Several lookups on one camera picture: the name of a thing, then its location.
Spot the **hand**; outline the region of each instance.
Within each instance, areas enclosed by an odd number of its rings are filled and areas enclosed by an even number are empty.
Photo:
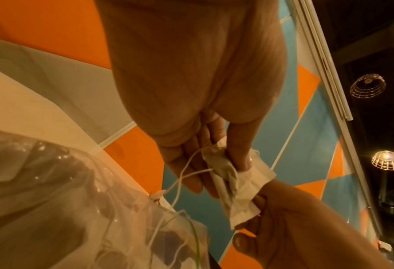
[[[270,269],[392,269],[358,231],[320,200],[280,181],[266,184],[254,203],[260,216],[237,227],[237,251]]]
[[[228,135],[239,170],[280,94],[286,47],[278,0],[96,0],[123,103],[179,176]],[[225,132],[225,120],[230,122]],[[206,169],[196,156],[185,175]],[[184,185],[217,197],[209,174]]]

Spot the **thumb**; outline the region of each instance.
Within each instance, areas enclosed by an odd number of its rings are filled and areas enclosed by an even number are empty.
[[[252,167],[249,150],[264,118],[242,124],[230,123],[227,130],[227,153],[239,171]]]
[[[255,237],[250,237],[244,233],[237,233],[232,238],[232,245],[238,252],[247,255],[250,258],[256,258],[257,244]]]

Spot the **metal frame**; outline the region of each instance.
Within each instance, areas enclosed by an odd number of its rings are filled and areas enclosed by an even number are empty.
[[[327,46],[323,30],[321,29],[320,22],[315,12],[314,5],[312,0],[293,0],[293,3],[295,5],[296,17],[302,25],[312,56],[320,73],[320,77],[327,89],[327,94],[339,123],[343,140],[360,181],[362,191],[369,208],[369,213],[373,221],[374,230],[378,236],[382,235],[382,226],[379,221],[378,213],[375,210],[374,200],[367,185],[364,171],[346,123],[346,121],[351,121],[353,117],[345,98],[345,93],[340,83],[335,64],[333,63],[333,59]]]

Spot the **ceiling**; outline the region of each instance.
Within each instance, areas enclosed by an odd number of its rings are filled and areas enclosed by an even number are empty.
[[[382,170],[371,164],[381,150],[394,152],[394,0],[313,0],[354,120],[352,140],[376,201],[382,240],[394,247],[394,215],[378,205]],[[350,87],[361,76],[378,74],[386,89],[360,99]],[[386,172],[387,190],[394,189],[394,171]]]

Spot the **plastic bag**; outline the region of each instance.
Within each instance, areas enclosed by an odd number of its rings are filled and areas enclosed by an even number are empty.
[[[0,133],[0,269],[208,269],[207,247],[88,154]]]

